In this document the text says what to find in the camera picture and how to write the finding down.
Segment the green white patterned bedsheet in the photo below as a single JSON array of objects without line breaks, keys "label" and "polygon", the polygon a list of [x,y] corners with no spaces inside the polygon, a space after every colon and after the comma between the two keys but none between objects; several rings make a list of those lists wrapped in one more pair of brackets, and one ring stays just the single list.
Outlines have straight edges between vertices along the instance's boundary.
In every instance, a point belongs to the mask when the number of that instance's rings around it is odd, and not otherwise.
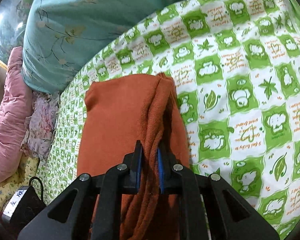
[{"label": "green white patterned bedsheet", "polygon": [[158,73],[174,79],[194,172],[222,176],[286,239],[300,220],[296,0],[184,0],[105,46],[61,94],[45,202],[77,176],[91,83]]}]

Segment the teal floral quilt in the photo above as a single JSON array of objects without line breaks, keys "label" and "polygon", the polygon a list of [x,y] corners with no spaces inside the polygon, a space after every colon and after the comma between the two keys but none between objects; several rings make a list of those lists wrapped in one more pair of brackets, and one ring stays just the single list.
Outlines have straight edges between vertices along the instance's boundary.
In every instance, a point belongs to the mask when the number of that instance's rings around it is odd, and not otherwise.
[{"label": "teal floral quilt", "polygon": [[156,10],[182,0],[33,0],[21,74],[33,90],[62,91],[102,48]]}]

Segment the pink padded jacket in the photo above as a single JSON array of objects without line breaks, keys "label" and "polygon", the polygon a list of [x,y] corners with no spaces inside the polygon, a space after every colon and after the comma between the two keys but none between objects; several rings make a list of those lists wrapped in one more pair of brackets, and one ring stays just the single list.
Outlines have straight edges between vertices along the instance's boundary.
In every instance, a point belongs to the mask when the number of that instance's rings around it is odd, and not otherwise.
[{"label": "pink padded jacket", "polygon": [[15,47],[10,53],[4,96],[0,104],[0,182],[17,170],[25,137],[25,122],[32,115],[32,90],[21,75],[23,48]]}]

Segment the rust orange knit sweater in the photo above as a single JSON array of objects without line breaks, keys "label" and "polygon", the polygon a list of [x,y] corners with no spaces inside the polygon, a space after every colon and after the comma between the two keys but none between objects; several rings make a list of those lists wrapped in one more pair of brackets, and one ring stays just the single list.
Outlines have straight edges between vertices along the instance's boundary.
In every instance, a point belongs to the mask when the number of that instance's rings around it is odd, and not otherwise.
[{"label": "rust orange knit sweater", "polygon": [[85,94],[87,118],[77,160],[78,174],[105,173],[140,141],[144,150],[138,194],[125,195],[121,239],[178,239],[179,202],[159,192],[157,148],[189,165],[185,125],[174,80],[163,73],[134,74],[94,82]]}]

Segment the yellow floral cloth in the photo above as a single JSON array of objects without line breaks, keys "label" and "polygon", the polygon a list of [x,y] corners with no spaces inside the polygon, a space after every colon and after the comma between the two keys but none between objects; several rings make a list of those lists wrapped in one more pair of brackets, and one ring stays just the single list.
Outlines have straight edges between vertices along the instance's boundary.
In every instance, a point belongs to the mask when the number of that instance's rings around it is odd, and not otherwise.
[{"label": "yellow floral cloth", "polygon": [[29,183],[29,179],[36,175],[39,158],[22,155],[16,172],[0,183],[0,211],[3,211],[14,193]]}]

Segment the pink floral pillow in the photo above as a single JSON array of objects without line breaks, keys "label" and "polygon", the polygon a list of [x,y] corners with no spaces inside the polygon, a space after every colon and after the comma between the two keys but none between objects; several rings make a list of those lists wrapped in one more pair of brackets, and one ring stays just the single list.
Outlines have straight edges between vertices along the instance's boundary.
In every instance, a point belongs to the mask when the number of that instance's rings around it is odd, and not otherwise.
[{"label": "pink floral pillow", "polygon": [[34,91],[32,110],[32,115],[25,121],[26,133],[20,150],[25,155],[46,161],[55,136],[59,93],[47,94]]}]

